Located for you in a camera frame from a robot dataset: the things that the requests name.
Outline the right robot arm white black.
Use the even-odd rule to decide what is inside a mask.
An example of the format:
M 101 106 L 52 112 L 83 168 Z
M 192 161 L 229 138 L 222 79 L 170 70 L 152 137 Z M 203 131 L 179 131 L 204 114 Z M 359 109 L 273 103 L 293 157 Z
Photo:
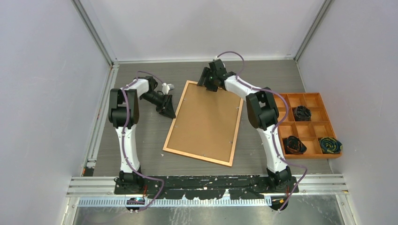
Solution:
M 203 69 L 197 85 L 213 92 L 219 89 L 232 92 L 246 102 L 248 120 L 259 133 L 266 154 L 269 189 L 273 192 L 292 190 L 295 181 L 277 137 L 279 111 L 271 89 L 261 89 L 237 78 L 219 58 Z

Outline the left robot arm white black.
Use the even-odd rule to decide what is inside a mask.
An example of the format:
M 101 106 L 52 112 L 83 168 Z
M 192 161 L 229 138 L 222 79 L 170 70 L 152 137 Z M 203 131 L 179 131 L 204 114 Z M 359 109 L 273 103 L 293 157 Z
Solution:
M 170 91 L 175 87 L 171 83 L 157 81 L 153 75 L 137 77 L 131 83 L 109 94 L 108 120 L 115 128 L 121 155 L 117 186 L 127 188 L 133 194 L 139 194 L 144 188 L 147 176 L 141 172 L 137 155 L 136 129 L 139 121 L 139 103 L 144 99 L 155 106 L 162 116 L 176 118 Z

